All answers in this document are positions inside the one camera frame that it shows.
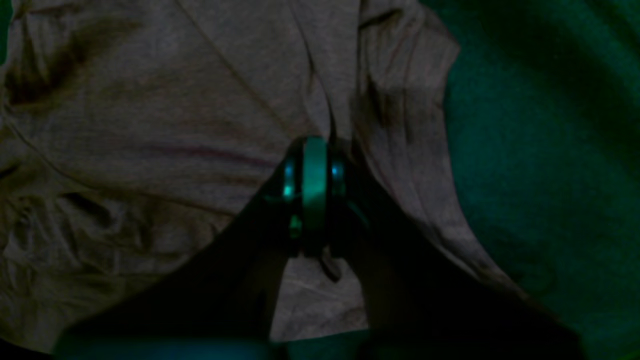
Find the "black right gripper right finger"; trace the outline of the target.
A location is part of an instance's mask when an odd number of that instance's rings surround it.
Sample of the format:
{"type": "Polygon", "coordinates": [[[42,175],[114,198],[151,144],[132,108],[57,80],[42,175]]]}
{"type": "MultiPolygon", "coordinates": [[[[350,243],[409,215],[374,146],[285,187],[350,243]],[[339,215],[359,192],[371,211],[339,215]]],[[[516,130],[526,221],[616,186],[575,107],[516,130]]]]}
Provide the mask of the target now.
{"type": "Polygon", "coordinates": [[[371,330],[361,360],[585,359],[574,331],[460,269],[336,145],[327,172],[327,243],[358,278],[371,330]]]}

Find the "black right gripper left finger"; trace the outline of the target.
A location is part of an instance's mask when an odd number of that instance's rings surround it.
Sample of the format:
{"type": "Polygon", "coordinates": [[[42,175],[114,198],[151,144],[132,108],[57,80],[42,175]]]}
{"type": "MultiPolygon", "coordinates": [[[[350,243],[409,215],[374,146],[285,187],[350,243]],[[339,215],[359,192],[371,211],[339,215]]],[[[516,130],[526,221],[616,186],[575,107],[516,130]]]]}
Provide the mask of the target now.
{"type": "Polygon", "coordinates": [[[280,360],[270,342],[304,140],[214,241],[178,270],[64,331],[55,360],[280,360]]]}

